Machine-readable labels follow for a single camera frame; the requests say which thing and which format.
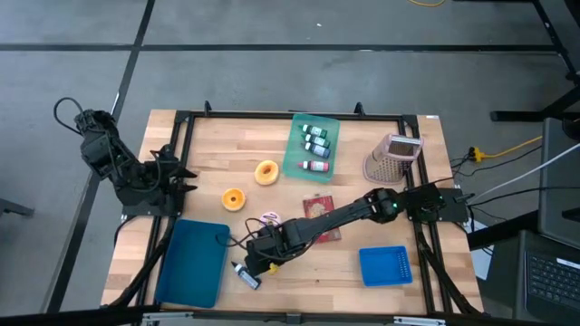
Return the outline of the black floor beam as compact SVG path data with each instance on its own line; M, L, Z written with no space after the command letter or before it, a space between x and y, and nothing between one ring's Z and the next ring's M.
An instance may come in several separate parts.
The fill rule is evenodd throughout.
M468 234L469 249L471 251L482 249L511 238L516 238L520 247L524 248L526 241L524 233L536 233L537 227L538 211L536 210Z

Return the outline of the black aluminium table frame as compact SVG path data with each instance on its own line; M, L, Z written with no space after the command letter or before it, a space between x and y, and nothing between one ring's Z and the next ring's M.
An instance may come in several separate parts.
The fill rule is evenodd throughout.
M140 149L140 158L171 140L178 153L186 154L187 164L198 175L189 192L183 216L191 220L226 224L236 236L268 211L285 218L303 213L304 197L328 192L337 206L347 205L372 188L363 177L363 159L389 133L417 130L424 138L424 161L414 167L415 182L436 181L451 187L447 147L436 116L392 115L340 116L337 160L333 179L327 184L280 177L262 187L254 180L254 170L263 159L281 161L291 129L290 112L197 111L191 121L177 122L175 110L150 113ZM229 188L246 195L244 207L227 211L221 202ZM216 306L219 312L301 312L332 314L425 315L440 309L442 294L437 281L431 293L422 287L420 259L415 232L406 216L387 225L361 221L343 228L342 239L314 246L306 254L285 264L276 274L263 278L257 290L250 289L227 266ZM358 263L362 247L405 246L411 260L413 282L400 286L367 287Z

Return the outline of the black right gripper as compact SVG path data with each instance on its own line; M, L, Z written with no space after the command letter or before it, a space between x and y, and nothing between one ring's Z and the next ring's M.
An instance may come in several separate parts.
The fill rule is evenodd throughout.
M280 226L267 225L258 231L258 236L246 242L246 268L251 276L261 273L277 273L277 266L295 258L295 249L289 244L287 230L294 221Z

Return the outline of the black laptop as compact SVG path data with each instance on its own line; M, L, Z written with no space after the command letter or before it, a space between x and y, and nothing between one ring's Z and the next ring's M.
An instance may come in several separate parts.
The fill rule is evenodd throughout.
M580 326L580 250L521 231L516 281L514 318Z

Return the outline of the pink ink bottle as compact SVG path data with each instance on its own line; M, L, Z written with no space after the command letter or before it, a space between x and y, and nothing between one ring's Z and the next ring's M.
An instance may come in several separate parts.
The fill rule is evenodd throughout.
M299 162L297 164L297 166L299 168L304 169L304 170L309 170L309 171L313 171L313 172L321 172L321 173L327 173L330 170L330 165L328 162L316 161L316 160L305 160L305 161Z

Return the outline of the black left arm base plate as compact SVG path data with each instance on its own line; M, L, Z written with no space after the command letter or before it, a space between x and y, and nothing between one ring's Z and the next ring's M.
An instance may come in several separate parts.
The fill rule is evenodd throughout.
M152 191L142 192L128 188L118 191L118 199L123 204L122 213L128 216L177 216L182 212L186 193L179 193L176 204L150 204L149 196Z

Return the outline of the green ink bottle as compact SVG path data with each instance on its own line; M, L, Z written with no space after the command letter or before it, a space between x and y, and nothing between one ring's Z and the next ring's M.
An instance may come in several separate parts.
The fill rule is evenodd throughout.
M325 139L327 136L327 130L326 129L322 129L313 125L309 125L309 124L303 124L299 126L300 130L303 133L312 135L312 136L316 136L316 137L320 137Z
M303 134L302 137L306 142L310 142L324 148L329 148L331 145L331 142L328 139L319 136L314 136L311 134Z

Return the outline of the yellow round sponge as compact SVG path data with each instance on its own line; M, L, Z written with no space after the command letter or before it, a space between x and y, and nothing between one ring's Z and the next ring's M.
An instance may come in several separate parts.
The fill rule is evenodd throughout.
M244 207L246 199L246 195L241 189L229 188L223 193L221 202L227 211L236 212Z

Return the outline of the teal translucent plastic tray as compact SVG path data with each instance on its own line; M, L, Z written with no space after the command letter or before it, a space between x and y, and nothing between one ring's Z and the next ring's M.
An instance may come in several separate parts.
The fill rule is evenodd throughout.
M329 147L331 150L329 158L321 158L305 150L306 141L303 139L302 135L306 133L303 133L299 128L299 126L303 124L309 124L327 130L327 136L325 139L328 139L331 142ZM286 145L283 161L283 173L287 177L296 177L320 183L328 183L334 175L334 163L337 154L339 133L339 120L303 113L295 114L292 119L292 125ZM328 162L330 170L327 173L321 173L299 168L297 164L305 160Z

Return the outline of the white paper sheet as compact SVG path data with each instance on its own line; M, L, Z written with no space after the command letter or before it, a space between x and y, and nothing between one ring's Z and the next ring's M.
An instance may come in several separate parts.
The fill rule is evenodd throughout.
M493 255L493 247L484 247L471 251L472 262L476 276L486 281L488 279L488 272L491 265L491 258Z

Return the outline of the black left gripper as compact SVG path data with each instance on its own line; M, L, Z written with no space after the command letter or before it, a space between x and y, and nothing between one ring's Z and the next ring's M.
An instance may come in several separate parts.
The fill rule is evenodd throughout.
M159 150L152 150L154 157L155 188L149 196L150 204L176 204L179 201L179 193L187 193L198 187L186 183L179 183L178 178L195 178L198 175L187 168L179 166L179 160L175 157L175 146L166 144Z

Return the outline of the purple ink bottle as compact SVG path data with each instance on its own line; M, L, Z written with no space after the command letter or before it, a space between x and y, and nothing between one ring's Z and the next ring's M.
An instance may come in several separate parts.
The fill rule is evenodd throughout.
M304 149L321 158L329 158L331 153L331 150L329 148L311 142L306 142L304 144Z

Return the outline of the pink metal box grater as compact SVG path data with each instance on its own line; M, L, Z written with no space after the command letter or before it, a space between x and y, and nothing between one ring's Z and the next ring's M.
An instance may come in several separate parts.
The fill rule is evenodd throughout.
M423 145L423 138L387 134L364 159L364 177L384 185L401 182L412 163L418 159Z

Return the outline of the black floor stand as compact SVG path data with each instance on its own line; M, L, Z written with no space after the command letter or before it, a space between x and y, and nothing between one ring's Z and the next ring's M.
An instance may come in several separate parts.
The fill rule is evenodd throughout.
M550 41L556 48L556 53L563 60L567 68L566 78L575 86L562 95L560 98L547 105L542 110L517 111L517 110L493 110L489 117L495 122L540 122L547 118L555 119L580 119L580 112L566 112L571 106L580 101L580 71L575 69L568 50L564 47L556 28L548 17L544 7L539 0L531 0L545 30L550 37Z

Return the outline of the small blue plastic basket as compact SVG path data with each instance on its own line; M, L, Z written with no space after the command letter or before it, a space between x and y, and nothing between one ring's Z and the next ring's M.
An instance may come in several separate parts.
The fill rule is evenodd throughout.
M359 250L362 281L367 287L404 285L413 282L405 246L369 247Z

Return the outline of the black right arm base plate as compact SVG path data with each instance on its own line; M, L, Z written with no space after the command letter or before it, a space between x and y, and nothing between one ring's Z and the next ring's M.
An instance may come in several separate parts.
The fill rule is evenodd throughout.
M459 188L439 188L427 184L407 190L405 194L408 218L413 221L466 222L467 208Z

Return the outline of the red snack packet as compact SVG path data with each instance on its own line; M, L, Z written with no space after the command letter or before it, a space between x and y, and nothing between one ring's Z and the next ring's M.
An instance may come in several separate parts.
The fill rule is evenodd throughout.
M330 193L314 194L303 200L304 215L307 218L322 216L334 210L334 200ZM318 243L339 241L342 234L339 228L332 229L323 233L317 240Z

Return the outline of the grey furniture foot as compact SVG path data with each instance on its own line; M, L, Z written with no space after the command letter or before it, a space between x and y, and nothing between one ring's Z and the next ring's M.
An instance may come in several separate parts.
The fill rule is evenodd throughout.
M32 216L34 210L32 208L22 206L6 199L0 198L0 217L3 214L17 214L19 216Z

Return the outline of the black marker pen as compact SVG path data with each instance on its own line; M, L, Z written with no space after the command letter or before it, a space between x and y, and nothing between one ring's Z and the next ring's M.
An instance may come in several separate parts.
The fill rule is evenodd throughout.
M235 262L231 262L232 266L234 267L234 271L237 276L252 290L257 290L261 285L261 280L255 276L252 276L248 269L242 265Z

